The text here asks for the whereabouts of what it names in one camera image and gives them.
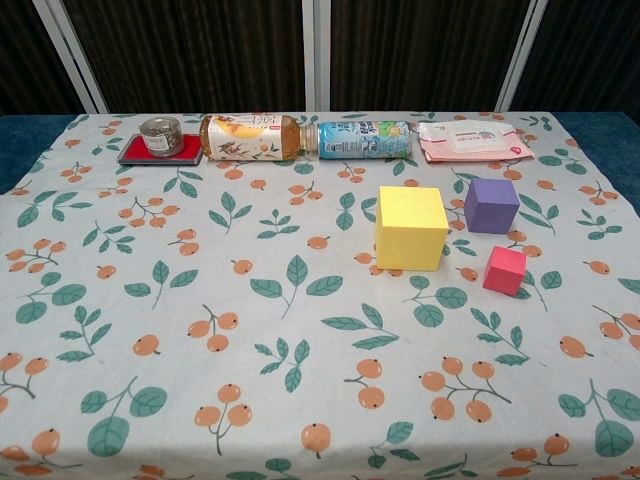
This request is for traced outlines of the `large yellow foam cube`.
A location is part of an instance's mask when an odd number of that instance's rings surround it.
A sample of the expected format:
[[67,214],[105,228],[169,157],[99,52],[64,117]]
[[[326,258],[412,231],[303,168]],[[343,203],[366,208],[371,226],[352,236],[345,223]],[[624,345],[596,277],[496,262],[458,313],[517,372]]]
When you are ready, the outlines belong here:
[[375,245],[384,270],[435,271],[449,225],[441,192],[433,187],[381,186]]

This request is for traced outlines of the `purple block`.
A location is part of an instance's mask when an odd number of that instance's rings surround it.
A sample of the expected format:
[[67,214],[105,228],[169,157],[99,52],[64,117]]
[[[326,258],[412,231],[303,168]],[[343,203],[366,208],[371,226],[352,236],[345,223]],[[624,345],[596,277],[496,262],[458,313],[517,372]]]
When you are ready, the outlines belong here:
[[505,234],[520,207],[513,183],[505,179],[473,178],[464,201],[470,232]]

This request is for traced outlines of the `small red foam cube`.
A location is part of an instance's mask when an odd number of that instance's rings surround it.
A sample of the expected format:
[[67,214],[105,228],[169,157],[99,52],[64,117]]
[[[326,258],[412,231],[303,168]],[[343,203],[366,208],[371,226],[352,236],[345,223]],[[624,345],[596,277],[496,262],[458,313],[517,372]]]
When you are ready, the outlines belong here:
[[527,256],[516,250],[495,246],[485,268],[483,287],[515,296],[527,270]]

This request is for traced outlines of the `light blue drink can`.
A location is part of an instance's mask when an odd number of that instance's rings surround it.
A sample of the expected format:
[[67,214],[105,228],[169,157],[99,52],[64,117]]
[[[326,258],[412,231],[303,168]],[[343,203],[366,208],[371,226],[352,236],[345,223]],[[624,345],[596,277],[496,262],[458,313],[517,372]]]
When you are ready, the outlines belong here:
[[317,127],[321,159],[398,159],[411,153],[406,121],[323,122]]

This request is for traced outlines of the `fruit leaf print tablecloth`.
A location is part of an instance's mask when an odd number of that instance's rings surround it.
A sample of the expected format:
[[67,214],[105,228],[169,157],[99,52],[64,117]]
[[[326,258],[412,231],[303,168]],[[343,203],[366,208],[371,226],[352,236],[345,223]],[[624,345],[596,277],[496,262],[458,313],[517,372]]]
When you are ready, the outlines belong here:
[[[0,194],[0,480],[640,480],[640,215],[506,120],[532,160],[125,167],[141,116],[72,120]],[[437,270],[377,266],[381,186],[440,190]]]

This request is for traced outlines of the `amber tea bottle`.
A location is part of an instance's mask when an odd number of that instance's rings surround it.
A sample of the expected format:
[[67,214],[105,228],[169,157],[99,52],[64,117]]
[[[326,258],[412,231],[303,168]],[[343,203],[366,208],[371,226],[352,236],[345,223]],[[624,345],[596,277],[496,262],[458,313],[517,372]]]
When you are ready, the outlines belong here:
[[288,161],[317,153],[318,129],[274,113],[211,114],[203,118],[203,153],[215,161]]

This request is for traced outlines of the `pink wet wipes pack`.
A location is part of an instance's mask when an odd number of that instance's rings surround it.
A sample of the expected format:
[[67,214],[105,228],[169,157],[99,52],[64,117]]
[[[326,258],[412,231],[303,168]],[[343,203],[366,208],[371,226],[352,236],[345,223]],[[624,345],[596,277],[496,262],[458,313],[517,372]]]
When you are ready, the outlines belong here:
[[533,159],[535,153],[504,122],[420,122],[419,144],[428,163]]

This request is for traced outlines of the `small silver tin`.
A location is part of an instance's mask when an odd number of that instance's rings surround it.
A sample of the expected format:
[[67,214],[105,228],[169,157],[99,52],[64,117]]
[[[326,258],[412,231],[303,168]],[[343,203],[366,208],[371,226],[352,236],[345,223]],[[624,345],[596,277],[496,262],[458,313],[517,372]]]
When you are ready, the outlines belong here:
[[184,135],[177,118],[148,119],[139,126],[139,132],[146,148],[155,157],[169,157],[184,149]]

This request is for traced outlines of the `red box with coin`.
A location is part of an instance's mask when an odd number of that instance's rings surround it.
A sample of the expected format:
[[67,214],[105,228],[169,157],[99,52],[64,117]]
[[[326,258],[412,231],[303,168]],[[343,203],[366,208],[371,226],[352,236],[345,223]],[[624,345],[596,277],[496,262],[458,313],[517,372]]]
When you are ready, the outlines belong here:
[[141,135],[130,138],[124,150],[118,155],[120,165],[171,165],[194,166],[198,165],[203,156],[203,150],[198,135],[184,134],[183,149],[168,157],[156,157],[150,153],[144,144]]

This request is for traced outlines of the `dark folding screen panel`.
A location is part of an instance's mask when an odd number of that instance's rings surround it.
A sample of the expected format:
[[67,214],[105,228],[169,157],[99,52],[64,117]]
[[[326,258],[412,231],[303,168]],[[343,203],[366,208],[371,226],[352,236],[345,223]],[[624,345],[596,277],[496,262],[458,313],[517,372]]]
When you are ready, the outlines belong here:
[[0,116],[84,111],[32,0],[0,0]]
[[640,0],[548,0],[511,108],[640,124]]
[[301,0],[306,107],[506,112],[548,0]]
[[302,111],[301,0],[62,0],[112,113]]

